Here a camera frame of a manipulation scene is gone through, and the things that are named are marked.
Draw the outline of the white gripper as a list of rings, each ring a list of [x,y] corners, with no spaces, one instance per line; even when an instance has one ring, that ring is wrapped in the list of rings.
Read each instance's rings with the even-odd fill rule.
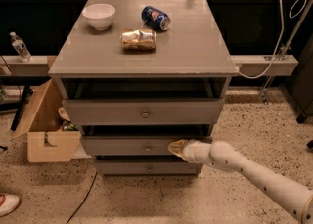
[[[189,163],[214,164],[210,156],[211,144],[198,140],[177,140],[168,145],[168,150]]]

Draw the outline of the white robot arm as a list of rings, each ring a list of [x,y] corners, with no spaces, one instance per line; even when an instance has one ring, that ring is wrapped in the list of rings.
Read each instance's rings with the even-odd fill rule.
[[[240,173],[300,224],[313,224],[312,189],[247,159],[231,144],[181,139],[170,143],[168,150],[188,163]]]

